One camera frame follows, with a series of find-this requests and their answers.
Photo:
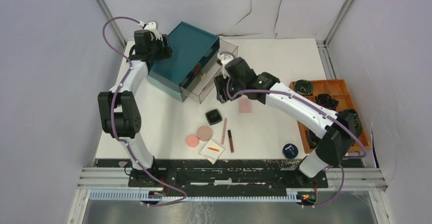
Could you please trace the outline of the clear smoked drawer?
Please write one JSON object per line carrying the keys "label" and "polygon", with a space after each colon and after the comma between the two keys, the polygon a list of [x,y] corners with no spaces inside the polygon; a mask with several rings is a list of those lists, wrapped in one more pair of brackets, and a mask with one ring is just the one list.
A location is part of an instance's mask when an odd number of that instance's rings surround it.
{"label": "clear smoked drawer", "polygon": [[222,66],[218,64],[218,54],[220,52],[230,53],[234,56],[238,55],[238,46],[225,40],[220,40],[219,45],[214,45],[199,61],[201,64],[200,71],[195,78],[192,78],[192,71],[186,76],[182,82],[181,97],[183,100],[190,99],[201,104],[212,89],[202,92],[202,89],[209,83],[211,79],[222,74]]}

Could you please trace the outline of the pink square palette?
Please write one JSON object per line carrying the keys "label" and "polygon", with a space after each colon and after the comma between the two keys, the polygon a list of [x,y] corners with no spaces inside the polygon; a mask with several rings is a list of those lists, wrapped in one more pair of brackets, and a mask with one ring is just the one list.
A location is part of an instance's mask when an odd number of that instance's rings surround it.
{"label": "pink square palette", "polygon": [[239,100],[239,113],[250,114],[252,112],[251,101],[248,98],[240,98]]}

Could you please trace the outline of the red lipstick tube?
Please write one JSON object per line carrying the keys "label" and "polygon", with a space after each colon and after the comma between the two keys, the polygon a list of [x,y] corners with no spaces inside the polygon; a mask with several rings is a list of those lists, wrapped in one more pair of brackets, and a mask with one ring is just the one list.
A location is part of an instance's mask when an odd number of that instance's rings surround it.
{"label": "red lipstick tube", "polygon": [[198,64],[194,67],[194,69],[192,70],[192,78],[195,78],[195,77],[197,76],[198,72],[200,71],[200,68],[201,68],[201,64],[198,63]]}

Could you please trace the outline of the pink lip pencil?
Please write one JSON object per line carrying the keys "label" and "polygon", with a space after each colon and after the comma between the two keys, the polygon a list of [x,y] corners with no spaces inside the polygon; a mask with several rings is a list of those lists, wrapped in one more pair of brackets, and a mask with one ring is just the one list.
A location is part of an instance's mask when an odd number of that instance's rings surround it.
{"label": "pink lip pencil", "polygon": [[222,131],[222,138],[221,138],[221,145],[224,145],[225,137],[226,137],[226,131],[227,131],[227,118],[224,119],[223,124],[223,131]]}

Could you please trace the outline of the dark brown lip gloss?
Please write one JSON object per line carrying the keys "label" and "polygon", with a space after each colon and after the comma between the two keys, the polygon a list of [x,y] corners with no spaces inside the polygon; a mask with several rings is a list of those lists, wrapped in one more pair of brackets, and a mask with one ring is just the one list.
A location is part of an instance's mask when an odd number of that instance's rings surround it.
{"label": "dark brown lip gloss", "polygon": [[233,145],[233,138],[232,138],[231,130],[228,130],[228,139],[229,139],[230,152],[234,153],[234,145]]}

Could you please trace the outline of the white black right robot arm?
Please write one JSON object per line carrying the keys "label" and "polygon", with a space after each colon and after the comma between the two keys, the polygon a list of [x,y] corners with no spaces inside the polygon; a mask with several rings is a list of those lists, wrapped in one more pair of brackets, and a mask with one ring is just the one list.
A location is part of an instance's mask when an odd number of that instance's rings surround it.
{"label": "white black right robot arm", "polygon": [[256,74],[241,57],[229,52],[217,54],[217,64],[222,73],[214,78],[217,100],[233,101],[243,95],[264,105],[276,108],[310,129],[319,139],[317,147],[296,167],[294,181],[300,187],[308,187],[315,176],[324,169],[337,167],[348,158],[349,149],[358,144],[363,158],[365,146],[355,135],[354,114],[338,113],[310,101],[289,86],[267,73]]}

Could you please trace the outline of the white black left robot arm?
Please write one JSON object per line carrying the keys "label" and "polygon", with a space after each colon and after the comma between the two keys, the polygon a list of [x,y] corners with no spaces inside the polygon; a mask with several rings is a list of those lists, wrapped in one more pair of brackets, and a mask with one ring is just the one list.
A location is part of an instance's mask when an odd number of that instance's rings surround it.
{"label": "white black left robot arm", "polygon": [[170,58],[168,36],[148,26],[134,32],[135,45],[125,55],[126,66],[121,80],[109,91],[98,94],[97,101],[102,130],[121,143],[132,168],[131,176],[153,187],[160,183],[155,158],[145,146],[140,130],[141,114],[135,93],[147,77],[155,61]]}

